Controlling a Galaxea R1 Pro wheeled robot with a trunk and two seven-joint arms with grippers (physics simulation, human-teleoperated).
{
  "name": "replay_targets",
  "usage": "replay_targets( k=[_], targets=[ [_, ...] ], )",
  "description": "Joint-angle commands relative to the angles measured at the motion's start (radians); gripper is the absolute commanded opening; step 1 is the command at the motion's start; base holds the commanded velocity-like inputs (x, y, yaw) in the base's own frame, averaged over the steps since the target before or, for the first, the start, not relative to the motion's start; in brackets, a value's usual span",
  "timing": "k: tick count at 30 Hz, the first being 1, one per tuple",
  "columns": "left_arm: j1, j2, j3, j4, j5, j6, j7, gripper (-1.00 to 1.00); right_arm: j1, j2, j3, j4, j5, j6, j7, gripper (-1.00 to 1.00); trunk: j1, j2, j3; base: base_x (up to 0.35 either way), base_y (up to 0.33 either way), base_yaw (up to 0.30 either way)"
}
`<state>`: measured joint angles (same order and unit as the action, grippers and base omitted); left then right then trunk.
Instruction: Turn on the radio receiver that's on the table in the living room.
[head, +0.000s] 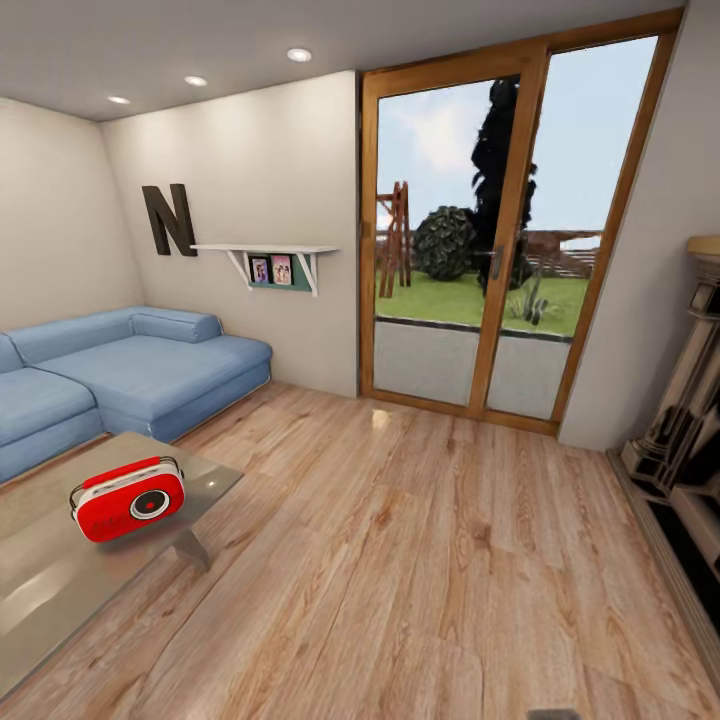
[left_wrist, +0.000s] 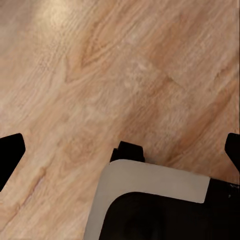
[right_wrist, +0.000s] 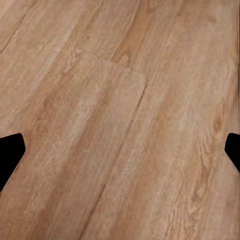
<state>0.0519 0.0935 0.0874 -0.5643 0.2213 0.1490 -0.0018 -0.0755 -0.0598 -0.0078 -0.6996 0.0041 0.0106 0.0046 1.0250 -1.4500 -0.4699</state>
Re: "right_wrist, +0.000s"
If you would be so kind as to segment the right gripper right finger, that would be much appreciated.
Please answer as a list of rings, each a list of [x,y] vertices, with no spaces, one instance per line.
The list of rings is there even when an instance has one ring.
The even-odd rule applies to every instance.
[[[240,135],[229,133],[224,150],[240,172]]]

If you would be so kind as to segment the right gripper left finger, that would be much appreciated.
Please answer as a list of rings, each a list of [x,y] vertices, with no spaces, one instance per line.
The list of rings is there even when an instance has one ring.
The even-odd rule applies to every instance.
[[[0,138],[0,192],[25,153],[21,133]]]

